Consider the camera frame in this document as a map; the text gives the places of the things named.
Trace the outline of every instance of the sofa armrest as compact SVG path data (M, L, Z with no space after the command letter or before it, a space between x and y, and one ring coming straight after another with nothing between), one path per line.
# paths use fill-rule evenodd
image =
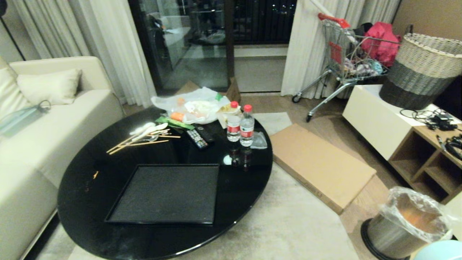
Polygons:
M96 57L69 57L12 62L10 66L17 74L46 74L73 68L82 70L78 90L109 89L114 92L106 70Z

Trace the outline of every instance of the shopping cart wheel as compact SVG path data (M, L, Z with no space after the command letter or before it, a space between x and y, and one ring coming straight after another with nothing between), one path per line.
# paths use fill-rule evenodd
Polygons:
M298 103L298 102L300 102L300 98L301 98L301 96L295 95L295 96L292 97L292 102L293 103Z

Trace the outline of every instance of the black round coffee table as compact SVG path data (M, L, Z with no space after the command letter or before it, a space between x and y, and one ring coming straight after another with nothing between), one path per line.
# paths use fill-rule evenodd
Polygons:
M206 125L215 142L199 151L182 134L170 142L106 151L125 140L128 132L157 119L162 111L148 108L108 127L75 156L63 176L58 193L60 221L72 240L86 251L107 259L168 259L195 250L236 224L263 192L273 162L268 135L264 150L236 147L215 121ZM224 166L230 153L240 163ZM220 164L213 224L121 224L105 218L139 164Z

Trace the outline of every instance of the beige rug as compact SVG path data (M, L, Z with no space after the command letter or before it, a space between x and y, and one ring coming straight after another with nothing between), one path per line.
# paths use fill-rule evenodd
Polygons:
M287 113L255 114L269 134L291 125ZM101 260L58 226L39 260ZM253 209L228 232L181 260L357 260L340 218L277 164Z

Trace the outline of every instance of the white sofa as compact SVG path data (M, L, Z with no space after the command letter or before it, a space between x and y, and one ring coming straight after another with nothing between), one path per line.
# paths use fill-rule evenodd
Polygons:
M24 257L55 214L61 178L77 152L123 118L101 62L71 57L10 63L17 74L82 70L77 98L0 142L0 259Z

